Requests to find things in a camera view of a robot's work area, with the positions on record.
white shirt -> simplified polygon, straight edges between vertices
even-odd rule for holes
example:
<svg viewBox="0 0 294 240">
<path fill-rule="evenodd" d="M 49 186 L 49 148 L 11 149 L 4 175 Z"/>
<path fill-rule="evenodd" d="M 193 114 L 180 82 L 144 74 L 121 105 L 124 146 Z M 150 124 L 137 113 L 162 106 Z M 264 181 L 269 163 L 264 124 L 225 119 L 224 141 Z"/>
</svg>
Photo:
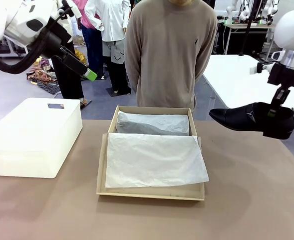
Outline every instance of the white shirt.
<svg viewBox="0 0 294 240">
<path fill-rule="evenodd" d="M 63 5 L 61 3 L 61 0 L 54 0 L 56 4 L 54 4 L 52 11 L 51 11 L 51 16 L 54 19 L 57 19 L 59 17 L 58 14 L 58 9 L 61 8 Z M 81 17 L 81 13 L 77 7 L 77 5 L 72 1 L 72 0 L 67 0 L 68 4 L 70 7 L 72 7 L 72 12 L 75 15 L 75 17 L 78 19 Z M 71 36 L 68 42 L 72 41 L 72 36 L 73 36 L 73 31 L 72 31 L 72 26 L 71 26 L 71 19 L 69 15 L 67 16 L 67 19 L 64 20 L 58 20 L 58 23 L 63 26 L 64 29 L 68 32 L 68 34 Z"/>
<path fill-rule="evenodd" d="M 92 25 L 102 31 L 102 40 L 112 42 L 125 38 L 123 29 L 129 22 L 130 7 L 130 0 L 88 0 L 85 12 Z"/>
</svg>

tabletop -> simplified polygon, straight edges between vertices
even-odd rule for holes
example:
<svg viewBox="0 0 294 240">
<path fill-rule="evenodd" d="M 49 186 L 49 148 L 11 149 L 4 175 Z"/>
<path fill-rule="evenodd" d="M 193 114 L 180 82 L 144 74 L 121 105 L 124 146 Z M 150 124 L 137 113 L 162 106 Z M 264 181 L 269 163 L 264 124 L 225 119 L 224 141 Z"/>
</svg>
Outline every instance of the tabletop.
<svg viewBox="0 0 294 240">
<path fill-rule="evenodd" d="M 228 108 L 238 108 L 255 102 L 271 103 L 280 86 L 268 83 L 269 73 L 250 75 L 258 60 L 248 55 L 212 55 L 203 76 Z M 284 107 L 294 108 L 294 87 L 290 88 Z"/>
<path fill-rule="evenodd" d="M 55 179 L 0 177 L 0 240 L 294 240 L 294 157 L 279 140 L 197 121 L 205 202 L 98 196 L 109 124 L 83 121 Z"/>
<path fill-rule="evenodd" d="M 238 24 L 227 24 L 226 26 L 231 29 L 246 29 L 248 25 L 245 23 L 238 23 Z M 274 29 L 276 28 L 276 25 L 275 24 L 272 24 L 272 25 L 257 24 L 257 25 L 251 25 L 250 28 L 251 29 Z"/>
</svg>

blue jeans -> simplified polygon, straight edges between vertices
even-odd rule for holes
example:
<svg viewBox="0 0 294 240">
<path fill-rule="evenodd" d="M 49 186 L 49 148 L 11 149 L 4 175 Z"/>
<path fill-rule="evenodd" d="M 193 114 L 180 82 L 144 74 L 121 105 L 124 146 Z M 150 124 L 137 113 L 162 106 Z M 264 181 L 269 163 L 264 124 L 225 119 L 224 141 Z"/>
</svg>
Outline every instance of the blue jeans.
<svg viewBox="0 0 294 240">
<path fill-rule="evenodd" d="M 103 76 L 101 31 L 86 28 L 84 25 L 81 25 L 81 31 L 87 46 L 89 68 L 96 73 L 98 77 L 101 77 Z"/>
</svg>

shoe heel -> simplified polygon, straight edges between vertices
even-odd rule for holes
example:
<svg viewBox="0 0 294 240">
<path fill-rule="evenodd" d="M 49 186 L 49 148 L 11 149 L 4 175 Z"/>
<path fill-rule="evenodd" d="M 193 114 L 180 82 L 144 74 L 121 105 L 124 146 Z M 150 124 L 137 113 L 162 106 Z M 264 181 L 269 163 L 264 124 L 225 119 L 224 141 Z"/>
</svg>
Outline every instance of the shoe heel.
<svg viewBox="0 0 294 240">
<path fill-rule="evenodd" d="M 272 138 L 272 139 L 280 139 L 280 140 L 286 140 L 288 139 L 292 134 L 291 132 L 269 132 L 265 131 L 263 132 L 264 137 Z"/>
</svg>

gray shorts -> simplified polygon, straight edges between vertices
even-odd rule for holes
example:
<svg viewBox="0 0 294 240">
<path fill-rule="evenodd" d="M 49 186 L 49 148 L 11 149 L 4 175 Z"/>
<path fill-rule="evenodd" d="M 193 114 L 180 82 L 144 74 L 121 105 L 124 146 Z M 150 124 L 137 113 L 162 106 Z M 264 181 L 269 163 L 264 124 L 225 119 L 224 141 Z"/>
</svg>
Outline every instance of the gray shorts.
<svg viewBox="0 0 294 240">
<path fill-rule="evenodd" d="M 111 57 L 111 61 L 115 64 L 123 64 L 125 61 L 125 39 L 102 41 L 102 55 Z"/>
</svg>

